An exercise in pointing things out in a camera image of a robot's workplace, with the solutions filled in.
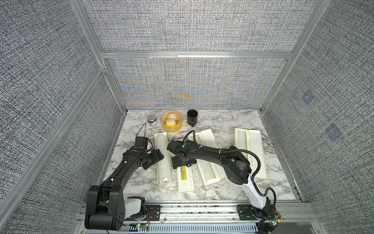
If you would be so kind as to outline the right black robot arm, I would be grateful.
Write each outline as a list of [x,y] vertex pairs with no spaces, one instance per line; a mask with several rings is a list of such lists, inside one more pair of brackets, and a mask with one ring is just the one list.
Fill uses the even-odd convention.
[[197,160],[215,163],[224,169],[226,177],[234,184],[240,185],[249,198],[253,216],[266,220],[276,211],[277,197],[275,191],[268,187],[261,192],[255,176],[261,168],[259,157],[251,151],[234,146],[219,149],[197,143],[196,132],[191,130],[182,141],[172,140],[167,150],[175,155],[173,168],[191,166]]

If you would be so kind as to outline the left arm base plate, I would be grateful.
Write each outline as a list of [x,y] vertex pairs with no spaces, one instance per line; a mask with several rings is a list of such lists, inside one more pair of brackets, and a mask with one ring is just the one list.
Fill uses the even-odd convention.
[[146,205],[146,208],[141,208],[140,212],[133,214],[130,217],[124,219],[124,221],[159,221],[161,214],[160,205]]

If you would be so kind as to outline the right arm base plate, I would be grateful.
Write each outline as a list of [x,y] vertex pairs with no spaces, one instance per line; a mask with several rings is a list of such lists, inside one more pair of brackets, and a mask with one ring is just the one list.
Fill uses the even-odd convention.
[[280,213],[270,205],[265,210],[253,207],[250,204],[237,205],[236,211],[239,215],[240,220],[258,220],[263,219],[273,220],[281,217]]

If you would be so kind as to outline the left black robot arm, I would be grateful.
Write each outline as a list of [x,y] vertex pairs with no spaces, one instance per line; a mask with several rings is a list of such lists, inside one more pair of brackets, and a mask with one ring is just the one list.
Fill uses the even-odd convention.
[[100,185],[93,185],[87,195],[85,228],[118,231],[130,217],[147,216],[144,197],[123,196],[124,188],[132,174],[139,168],[145,170],[164,158],[160,150],[146,152],[129,149],[115,171]]

